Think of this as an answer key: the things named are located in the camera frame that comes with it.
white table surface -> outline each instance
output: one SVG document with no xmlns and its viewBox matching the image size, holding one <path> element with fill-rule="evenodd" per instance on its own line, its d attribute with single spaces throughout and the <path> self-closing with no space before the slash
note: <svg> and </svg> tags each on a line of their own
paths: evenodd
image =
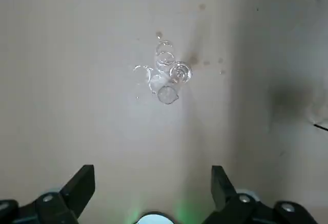
<svg viewBox="0 0 328 224">
<path fill-rule="evenodd" d="M 222 165 L 235 187 L 324 223 L 328 134 L 302 112 L 327 66 L 327 5 L 1 0 L 0 197 L 28 203 L 94 164 L 81 223 L 159 210 L 198 224 Z M 154 64 L 157 31 L 193 69 L 168 106 L 133 80 Z"/>
</svg>

